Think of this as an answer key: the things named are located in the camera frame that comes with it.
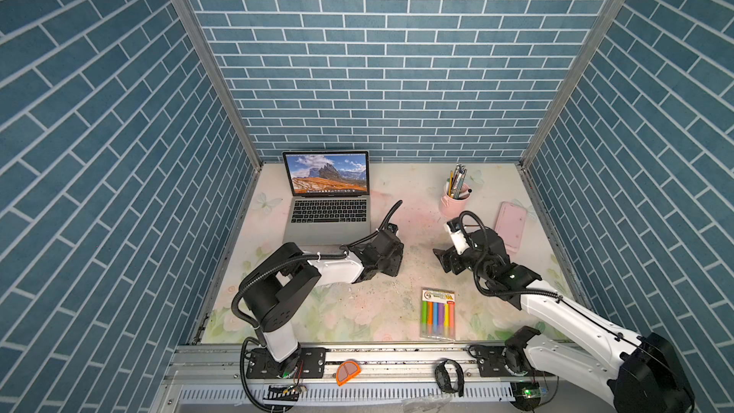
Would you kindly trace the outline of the silver laptop with mountain wallpaper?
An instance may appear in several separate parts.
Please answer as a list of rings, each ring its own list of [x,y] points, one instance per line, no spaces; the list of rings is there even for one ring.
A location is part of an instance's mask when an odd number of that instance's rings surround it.
[[[292,204],[284,240],[338,246],[372,232],[369,152],[282,154]]]

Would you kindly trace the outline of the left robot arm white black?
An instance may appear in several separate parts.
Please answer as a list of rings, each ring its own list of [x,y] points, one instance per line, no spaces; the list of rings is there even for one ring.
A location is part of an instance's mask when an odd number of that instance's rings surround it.
[[[275,363],[291,361],[300,352],[291,320],[314,288],[359,284],[379,273],[398,275],[404,244],[391,218],[402,204],[395,202],[376,231],[341,247],[337,254],[303,252],[288,242],[240,282],[231,313],[252,327],[256,341]]]

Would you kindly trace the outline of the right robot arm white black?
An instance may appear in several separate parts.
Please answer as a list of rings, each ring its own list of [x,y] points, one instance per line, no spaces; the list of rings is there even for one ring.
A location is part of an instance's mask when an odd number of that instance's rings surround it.
[[[573,342],[525,326],[506,340],[513,373],[550,372],[617,412],[692,412],[696,400],[679,354],[665,337],[623,328],[563,296],[539,273],[510,260],[500,235],[464,210],[445,223],[453,243],[435,250],[443,270],[472,274],[477,291],[537,317]]]

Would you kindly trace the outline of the pink pen holder cup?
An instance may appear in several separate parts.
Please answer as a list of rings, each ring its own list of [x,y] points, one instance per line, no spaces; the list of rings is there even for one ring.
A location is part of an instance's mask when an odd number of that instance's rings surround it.
[[[472,189],[464,184],[457,198],[453,198],[448,194],[443,195],[438,206],[440,214],[448,219],[459,216],[466,209],[471,193]]]

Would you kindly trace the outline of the pens in cup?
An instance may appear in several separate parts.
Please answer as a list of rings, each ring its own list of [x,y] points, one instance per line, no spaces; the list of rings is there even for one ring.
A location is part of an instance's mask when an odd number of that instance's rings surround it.
[[[471,189],[466,189],[464,187],[464,181],[466,181],[467,175],[468,169],[463,164],[457,164],[447,180],[445,195],[454,200],[464,200],[468,198],[471,193]]]

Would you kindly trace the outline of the pack of coloured markers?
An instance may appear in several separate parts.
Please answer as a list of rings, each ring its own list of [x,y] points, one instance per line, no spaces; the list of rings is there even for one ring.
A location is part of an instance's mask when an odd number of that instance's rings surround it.
[[[455,292],[422,289],[420,335],[422,338],[431,338],[432,340],[455,340]]]

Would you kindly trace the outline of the white fabric butterfly decoration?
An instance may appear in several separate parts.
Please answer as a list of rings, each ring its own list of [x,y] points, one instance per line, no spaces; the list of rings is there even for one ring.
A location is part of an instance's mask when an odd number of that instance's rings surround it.
[[[257,193],[252,200],[252,208],[265,213],[272,212],[283,202],[282,198],[270,199],[265,192]]]

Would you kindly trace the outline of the orange tool on rail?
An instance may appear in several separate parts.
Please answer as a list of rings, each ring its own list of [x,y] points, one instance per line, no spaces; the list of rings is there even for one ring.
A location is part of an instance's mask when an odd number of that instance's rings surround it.
[[[350,382],[350,380],[353,380],[355,377],[359,376],[361,373],[361,365],[357,361],[353,361],[352,359],[348,359],[348,361],[344,361],[338,369],[336,369],[335,373],[335,380],[338,386],[344,386],[344,384],[347,384],[347,382]]]

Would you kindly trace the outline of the black wristwatch on rail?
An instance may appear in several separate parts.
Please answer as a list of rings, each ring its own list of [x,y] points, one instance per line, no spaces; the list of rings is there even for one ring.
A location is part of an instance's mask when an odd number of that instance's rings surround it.
[[[464,369],[454,359],[442,359],[434,368],[434,378],[443,394],[464,397]]]

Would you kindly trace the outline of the aluminium mounting rail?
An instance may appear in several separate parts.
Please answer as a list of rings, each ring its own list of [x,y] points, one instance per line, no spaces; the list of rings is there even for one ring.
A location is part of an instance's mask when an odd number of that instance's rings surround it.
[[[561,380],[538,370],[508,371],[500,343],[316,343],[304,344],[294,374],[277,377],[277,364],[256,345],[241,354],[238,345],[179,347],[151,408],[173,412],[184,405],[246,405],[250,398],[290,408],[337,405],[396,405],[412,402],[519,403],[541,405],[552,391],[546,382]],[[361,373],[344,386],[336,369],[352,359]],[[464,397],[443,394],[434,378],[442,359],[464,369]]]

